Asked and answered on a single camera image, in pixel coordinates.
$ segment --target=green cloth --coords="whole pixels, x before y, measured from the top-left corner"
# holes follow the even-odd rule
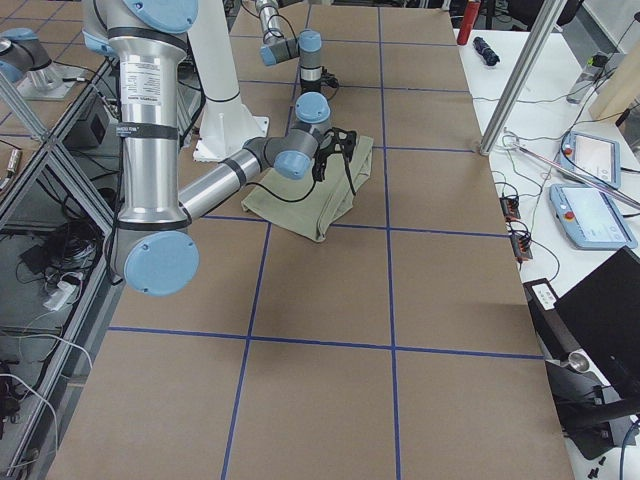
[[[358,137],[351,159],[351,178],[356,191],[369,179],[371,174],[371,149],[373,139]],[[271,170],[260,182],[283,198],[300,198],[313,184],[311,171],[302,180],[289,180],[275,170]],[[344,160],[340,153],[327,160],[325,180],[318,182],[315,189],[302,202],[286,203],[271,196],[260,187],[254,188],[242,201],[245,211],[252,211],[265,220],[314,242],[326,238],[327,229],[342,215],[351,210],[353,194],[344,170]]]

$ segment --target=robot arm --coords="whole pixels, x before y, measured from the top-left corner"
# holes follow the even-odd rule
[[[106,245],[110,266],[136,290],[169,295],[197,270],[198,250],[186,234],[192,219],[266,168],[302,178],[331,130],[329,107],[321,94],[303,94],[285,137],[249,140],[178,192],[177,67],[197,0],[83,1],[85,43],[120,59],[124,205]]]
[[[55,65],[38,36],[28,28],[13,28],[0,33],[0,72],[10,82],[29,74],[40,91],[53,90],[62,84]]]
[[[181,190],[180,200],[189,214],[193,218],[206,214],[267,168],[291,180],[302,179],[313,159],[321,156],[331,130],[329,105],[321,94],[305,93],[296,102],[296,117],[286,136],[249,140],[216,169]]]
[[[287,38],[278,12],[279,6],[286,6],[277,0],[255,0],[256,13],[262,27],[262,42],[260,56],[266,66],[276,65],[292,58],[300,57],[300,87],[302,93],[320,92],[323,74],[326,69],[322,66],[322,38],[314,30],[303,30],[299,37]],[[337,88],[338,82],[333,75],[329,75],[330,85]]]

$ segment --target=electronic equipment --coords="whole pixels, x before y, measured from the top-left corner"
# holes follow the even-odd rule
[[[635,248],[633,236],[608,195],[584,185],[551,185],[551,203],[569,239],[585,250]]]
[[[571,132],[563,140],[560,165],[589,180],[620,188],[620,144],[614,140]]]
[[[80,113],[78,121],[71,127],[67,138],[64,139],[64,145],[72,149],[97,147],[102,143],[108,125],[109,115],[100,97],[94,95]]]
[[[623,247],[556,302],[569,331],[623,398],[640,398],[638,292],[640,258]]]
[[[546,364],[566,433],[588,459],[620,446],[640,412],[640,258],[623,247],[560,298],[545,279],[524,289],[536,332],[559,360]],[[610,386],[572,364],[581,351]]]

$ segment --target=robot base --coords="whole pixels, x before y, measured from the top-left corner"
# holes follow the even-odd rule
[[[200,127],[200,140],[193,152],[193,159],[197,162],[220,162],[242,148],[247,140],[256,137],[265,137],[269,130],[269,117],[254,117],[249,110],[242,105],[246,111],[248,125],[238,128],[235,125],[228,125],[224,120],[224,114],[219,114],[216,122],[217,128],[206,128],[210,125],[207,121],[206,112]],[[207,135],[208,131],[213,131],[213,135]]]
[[[84,69],[82,68],[65,67],[61,65],[56,65],[56,67],[62,78],[76,78],[84,75]],[[18,85],[18,92],[20,92],[20,95],[22,95],[22,98],[25,100],[62,101],[76,83],[77,82],[62,82],[62,85],[53,90],[40,91],[33,85],[29,76],[26,76]]]

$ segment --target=metal pole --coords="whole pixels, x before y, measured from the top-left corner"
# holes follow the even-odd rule
[[[489,155],[496,140],[498,140],[500,132],[566,3],[567,0],[545,0],[542,5],[527,43],[525,43],[522,53],[520,53],[516,66],[513,68],[511,77],[509,77],[509,81],[504,87],[504,92],[502,92],[500,101],[482,137],[479,147],[481,155]]]
[[[0,74],[0,98],[4,99],[34,138],[41,142],[46,140],[47,128],[29,108],[29,105],[24,101],[16,87],[2,74]]]

